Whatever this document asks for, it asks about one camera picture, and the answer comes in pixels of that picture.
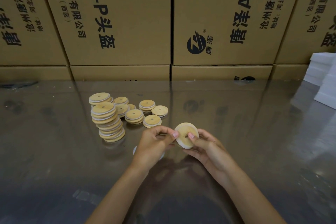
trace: person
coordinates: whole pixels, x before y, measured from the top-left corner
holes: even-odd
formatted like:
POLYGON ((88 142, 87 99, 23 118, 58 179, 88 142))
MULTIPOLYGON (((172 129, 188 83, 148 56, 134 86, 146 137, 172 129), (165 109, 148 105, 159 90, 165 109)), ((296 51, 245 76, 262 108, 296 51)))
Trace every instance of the person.
MULTIPOLYGON (((199 137, 188 133, 195 145, 183 151, 198 159, 212 177, 228 192, 246 224, 286 224, 247 174, 237 165, 221 142, 209 132, 198 129, 199 137)), ((132 200, 149 170, 159 161, 179 133, 156 126, 145 130, 132 163, 103 198, 86 224, 121 224, 132 200), (160 133, 168 134, 158 140, 160 133)))

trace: shiny table surface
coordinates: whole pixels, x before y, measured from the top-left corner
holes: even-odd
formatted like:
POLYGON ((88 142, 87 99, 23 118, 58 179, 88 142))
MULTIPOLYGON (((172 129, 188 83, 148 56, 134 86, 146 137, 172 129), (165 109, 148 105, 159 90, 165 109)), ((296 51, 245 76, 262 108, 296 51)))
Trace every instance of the shiny table surface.
MULTIPOLYGON (((336 221, 336 111, 291 82, 39 82, 0 88, 0 224, 83 223, 132 161, 143 125, 102 141, 88 98, 152 99, 162 124, 214 134, 288 223, 336 221)), ((125 223, 242 223, 226 191, 175 147, 152 168, 125 223)))

